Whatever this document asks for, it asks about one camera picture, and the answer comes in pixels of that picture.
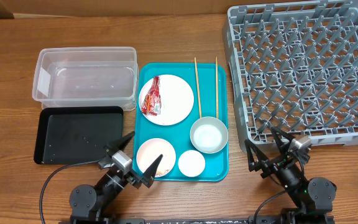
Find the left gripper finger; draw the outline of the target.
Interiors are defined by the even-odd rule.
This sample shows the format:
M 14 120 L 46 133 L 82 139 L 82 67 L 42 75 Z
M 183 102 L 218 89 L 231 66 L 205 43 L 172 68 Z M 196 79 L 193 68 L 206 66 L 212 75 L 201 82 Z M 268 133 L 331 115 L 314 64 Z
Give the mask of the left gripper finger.
M 120 139 L 108 142 L 104 146 L 106 154 L 109 156 L 113 156 L 118 151 L 123 151 L 134 136 L 135 136 L 135 132 L 132 131 L 131 133 L 125 135 L 124 137 L 122 137 Z
M 162 159 L 163 155 L 159 155 L 156 160 L 151 163 L 151 165 L 145 170 L 143 173 L 142 183 L 147 187 L 150 188 L 154 182 L 155 174 L 157 171 L 157 167 Z

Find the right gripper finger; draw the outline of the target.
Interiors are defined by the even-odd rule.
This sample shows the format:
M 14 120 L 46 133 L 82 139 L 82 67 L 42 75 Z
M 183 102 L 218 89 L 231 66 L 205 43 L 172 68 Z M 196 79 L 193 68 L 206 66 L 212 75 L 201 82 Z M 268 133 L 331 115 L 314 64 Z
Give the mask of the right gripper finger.
M 249 165 L 249 171 L 265 169 L 265 162 L 268 157 L 249 139 L 244 141 Z
M 277 128 L 275 126 L 271 126 L 270 130 L 272 132 L 273 138 L 275 140 L 275 143 L 280 151 L 280 153 L 287 153 L 288 149 L 290 147 L 290 143 L 295 138 L 293 135 L 288 134 L 284 131 L 282 131 L 280 128 Z M 282 141 L 282 138 L 288 140 L 288 143 L 284 143 Z

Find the white cup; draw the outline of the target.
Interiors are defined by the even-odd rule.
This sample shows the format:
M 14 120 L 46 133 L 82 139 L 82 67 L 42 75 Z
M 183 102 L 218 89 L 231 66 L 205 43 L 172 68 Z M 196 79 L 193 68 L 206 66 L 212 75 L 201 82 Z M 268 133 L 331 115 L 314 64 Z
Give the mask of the white cup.
M 195 150 L 185 151 L 178 159 L 180 172 L 187 177 L 199 176 L 206 166 L 202 153 Z

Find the red snack wrapper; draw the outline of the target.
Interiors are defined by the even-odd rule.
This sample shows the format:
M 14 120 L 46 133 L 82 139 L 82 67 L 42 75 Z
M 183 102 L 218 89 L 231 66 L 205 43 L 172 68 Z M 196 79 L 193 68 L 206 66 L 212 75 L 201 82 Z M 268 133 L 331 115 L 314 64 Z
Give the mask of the red snack wrapper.
M 144 115 L 157 116 L 160 114 L 161 109 L 161 96 L 160 96 L 160 77 L 153 78 L 152 86 L 147 92 L 141 106 L 141 112 Z

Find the rice leftovers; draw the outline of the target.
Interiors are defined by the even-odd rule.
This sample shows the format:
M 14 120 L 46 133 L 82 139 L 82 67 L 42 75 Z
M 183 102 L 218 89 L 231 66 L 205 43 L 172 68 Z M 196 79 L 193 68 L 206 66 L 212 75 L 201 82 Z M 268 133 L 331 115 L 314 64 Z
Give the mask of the rice leftovers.
M 172 170 L 172 160 L 168 154 L 163 154 L 163 157 L 157 167 L 156 177 L 163 177 Z

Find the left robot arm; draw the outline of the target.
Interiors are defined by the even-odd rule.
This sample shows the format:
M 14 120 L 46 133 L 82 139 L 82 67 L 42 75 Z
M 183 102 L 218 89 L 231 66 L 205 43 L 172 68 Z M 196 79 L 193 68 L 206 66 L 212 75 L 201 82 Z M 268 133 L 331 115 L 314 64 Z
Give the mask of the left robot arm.
M 131 132 L 104 146 L 106 155 L 98 165 L 108 171 L 96 185 L 79 185 L 71 192 L 70 223 L 118 223 L 115 216 L 106 213 L 106 210 L 125 186 L 131 184 L 138 189 L 141 185 L 150 187 L 153 184 L 163 156 L 157 156 L 144 174 L 139 175 L 132 168 L 132 159 L 124 153 L 134 135 L 135 132 Z

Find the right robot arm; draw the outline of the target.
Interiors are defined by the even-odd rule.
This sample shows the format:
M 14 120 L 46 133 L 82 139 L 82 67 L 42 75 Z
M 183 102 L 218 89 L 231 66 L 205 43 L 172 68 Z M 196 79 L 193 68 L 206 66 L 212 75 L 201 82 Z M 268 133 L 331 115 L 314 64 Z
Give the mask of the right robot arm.
M 251 140 L 244 141 L 249 170 L 261 171 L 262 178 L 275 176 L 274 180 L 283 187 L 283 191 L 259 205 L 247 222 L 334 223 L 334 218 L 327 214 L 333 210 L 336 185 L 322 177 L 307 179 L 305 176 L 311 139 L 291 135 L 274 126 L 271 127 L 271 133 L 280 152 L 274 159 L 269 159 Z M 258 216 L 263 206 L 283 194 L 288 194 L 295 208 L 284 208 L 277 216 Z

